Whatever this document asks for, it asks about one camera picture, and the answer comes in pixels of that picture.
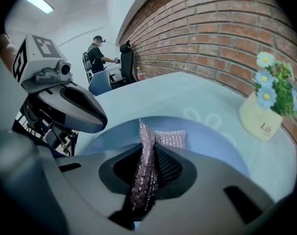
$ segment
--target ceiling light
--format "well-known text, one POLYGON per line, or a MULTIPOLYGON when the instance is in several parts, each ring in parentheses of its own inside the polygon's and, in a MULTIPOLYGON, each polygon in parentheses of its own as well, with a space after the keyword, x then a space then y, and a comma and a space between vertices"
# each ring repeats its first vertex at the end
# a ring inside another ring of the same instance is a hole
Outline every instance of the ceiling light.
POLYGON ((27 0, 31 4, 35 5, 39 9, 43 10, 46 14, 49 14, 54 9, 44 0, 27 0))

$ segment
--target red brick wall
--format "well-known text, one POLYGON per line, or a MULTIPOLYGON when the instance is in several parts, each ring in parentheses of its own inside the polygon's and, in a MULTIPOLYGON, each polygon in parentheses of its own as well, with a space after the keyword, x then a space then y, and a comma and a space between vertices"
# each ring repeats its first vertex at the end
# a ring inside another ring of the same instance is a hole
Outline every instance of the red brick wall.
MULTIPOLYGON (((256 54, 290 63, 297 80, 297 35, 274 0, 148 0, 120 43, 131 40, 146 78, 184 71, 245 96, 256 54)), ((297 118, 283 125, 297 145, 297 118)))

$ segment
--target person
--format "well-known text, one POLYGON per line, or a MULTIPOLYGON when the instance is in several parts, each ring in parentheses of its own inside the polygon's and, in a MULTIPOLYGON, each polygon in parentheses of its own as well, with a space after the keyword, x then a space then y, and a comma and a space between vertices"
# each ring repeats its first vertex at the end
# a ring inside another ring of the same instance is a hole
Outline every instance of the person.
POLYGON ((92 72, 93 73, 97 73, 100 71, 104 70, 104 63, 105 62, 109 62, 109 63, 115 63, 118 64, 119 61, 118 60, 112 60, 108 57, 105 57, 99 47, 101 47, 103 45, 104 41, 103 38, 101 36, 95 36, 93 38, 93 43, 90 45, 89 49, 88 49, 88 56, 92 65, 92 72))
POLYGON ((0 33, 0 57, 10 72, 12 72, 11 68, 17 52, 18 49, 10 42, 8 35, 3 30, 0 33))

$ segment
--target black shirt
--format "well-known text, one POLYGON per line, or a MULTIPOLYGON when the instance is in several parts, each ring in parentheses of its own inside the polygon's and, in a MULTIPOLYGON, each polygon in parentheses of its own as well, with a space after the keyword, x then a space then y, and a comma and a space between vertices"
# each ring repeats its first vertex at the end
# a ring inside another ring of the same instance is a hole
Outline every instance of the black shirt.
POLYGON ((101 61, 101 58, 104 55, 101 53, 100 49, 96 46, 96 44, 91 44, 91 46, 88 49, 88 56, 92 65, 93 73, 104 70, 104 65, 101 61))

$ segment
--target sequin cloth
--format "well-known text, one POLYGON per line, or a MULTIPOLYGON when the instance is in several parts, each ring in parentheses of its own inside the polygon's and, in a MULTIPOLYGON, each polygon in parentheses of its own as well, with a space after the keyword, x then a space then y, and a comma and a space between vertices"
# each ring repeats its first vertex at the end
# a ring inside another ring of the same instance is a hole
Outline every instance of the sequin cloth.
POLYGON ((155 142, 185 148, 185 131, 154 131, 155 142))
POLYGON ((141 221, 155 204, 158 181, 154 143, 185 148, 186 133, 184 130, 151 131, 142 120, 139 120, 139 135, 143 149, 131 189, 131 218, 133 221, 141 221))
POLYGON ((133 221, 141 221, 153 207, 155 191, 158 188, 154 154, 155 135, 141 120, 139 121, 139 129, 143 150, 132 184, 133 221))

